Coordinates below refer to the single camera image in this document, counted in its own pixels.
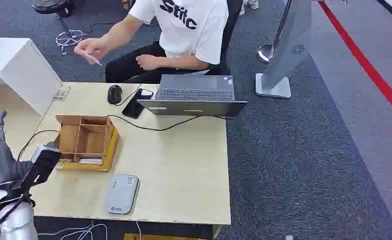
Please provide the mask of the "person's right hand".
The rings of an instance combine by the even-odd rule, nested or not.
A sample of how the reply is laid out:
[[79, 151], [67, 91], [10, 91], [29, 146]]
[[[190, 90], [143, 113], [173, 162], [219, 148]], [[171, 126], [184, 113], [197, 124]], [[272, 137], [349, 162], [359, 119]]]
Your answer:
[[101, 65], [100, 60], [111, 50], [110, 43], [104, 37], [87, 38], [79, 42], [74, 48], [74, 52], [91, 65]]

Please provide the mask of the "person's left hand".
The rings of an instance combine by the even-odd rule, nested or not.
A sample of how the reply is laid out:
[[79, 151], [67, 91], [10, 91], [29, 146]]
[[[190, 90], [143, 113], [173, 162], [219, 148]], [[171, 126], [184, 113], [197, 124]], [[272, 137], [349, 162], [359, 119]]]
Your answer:
[[142, 54], [136, 57], [138, 65], [145, 71], [152, 71], [161, 67], [159, 57]]

